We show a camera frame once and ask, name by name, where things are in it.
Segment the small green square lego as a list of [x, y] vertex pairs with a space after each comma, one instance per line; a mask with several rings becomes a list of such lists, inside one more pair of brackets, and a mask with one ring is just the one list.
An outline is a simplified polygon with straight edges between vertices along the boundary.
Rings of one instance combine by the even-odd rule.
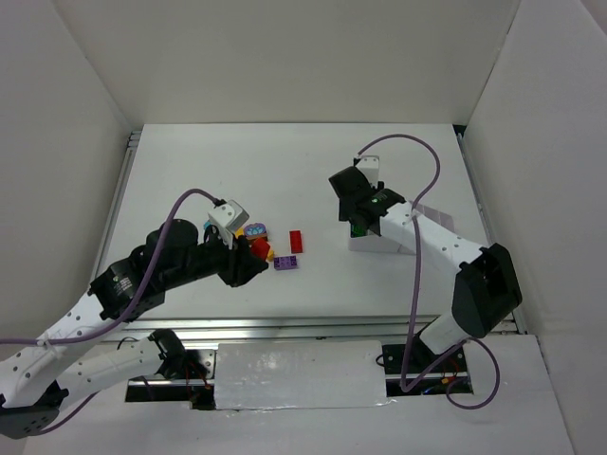
[[350, 237], [351, 238], [366, 237], [368, 235], [369, 235], [369, 230], [367, 228], [361, 227], [358, 225], [350, 226]]

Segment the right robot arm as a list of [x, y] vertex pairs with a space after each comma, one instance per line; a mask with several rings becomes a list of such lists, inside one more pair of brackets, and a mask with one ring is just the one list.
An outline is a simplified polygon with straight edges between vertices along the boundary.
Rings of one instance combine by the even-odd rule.
[[470, 337], [483, 338], [523, 301], [508, 250], [468, 241], [422, 214], [403, 196], [373, 186], [350, 166], [329, 178], [339, 219], [410, 249], [452, 285], [451, 304], [413, 338], [412, 354], [430, 361]]

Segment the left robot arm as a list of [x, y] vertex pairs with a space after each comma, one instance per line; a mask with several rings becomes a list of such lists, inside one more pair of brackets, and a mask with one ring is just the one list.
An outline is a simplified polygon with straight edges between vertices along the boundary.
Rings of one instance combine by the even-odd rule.
[[210, 276], [239, 287], [267, 268], [245, 238], [227, 246], [216, 227], [200, 236], [194, 224], [174, 220], [151, 232], [38, 341], [2, 361], [2, 435], [19, 440], [44, 434], [62, 410], [122, 380], [204, 377], [206, 368], [171, 329], [156, 329], [108, 355], [85, 354], [161, 305], [169, 290]]

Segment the lilac rectangular lego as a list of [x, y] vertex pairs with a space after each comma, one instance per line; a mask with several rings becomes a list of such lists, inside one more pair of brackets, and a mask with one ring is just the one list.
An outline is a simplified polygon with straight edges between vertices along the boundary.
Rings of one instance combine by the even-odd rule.
[[278, 256], [273, 259], [274, 269], [279, 271], [287, 271], [297, 269], [298, 261], [295, 255]]

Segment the red curved lego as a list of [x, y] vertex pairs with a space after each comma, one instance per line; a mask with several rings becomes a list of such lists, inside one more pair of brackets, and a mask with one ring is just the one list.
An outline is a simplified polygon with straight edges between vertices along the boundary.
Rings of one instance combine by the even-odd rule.
[[255, 239], [250, 244], [250, 250], [254, 256], [266, 261], [271, 250], [271, 246], [265, 238], [260, 237]]

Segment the red rectangular lego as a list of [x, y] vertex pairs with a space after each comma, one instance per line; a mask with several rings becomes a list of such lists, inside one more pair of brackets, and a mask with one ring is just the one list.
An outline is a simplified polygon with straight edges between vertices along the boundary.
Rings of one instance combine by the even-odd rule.
[[299, 230], [289, 232], [289, 242], [292, 254], [302, 254], [304, 252], [303, 236]]

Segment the purple flower lego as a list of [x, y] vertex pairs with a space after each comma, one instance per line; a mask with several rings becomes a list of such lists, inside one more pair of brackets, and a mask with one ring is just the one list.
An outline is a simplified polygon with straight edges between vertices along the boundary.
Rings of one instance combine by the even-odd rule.
[[250, 243], [257, 239], [267, 239], [267, 227], [263, 223], [251, 223], [243, 227], [245, 237]]

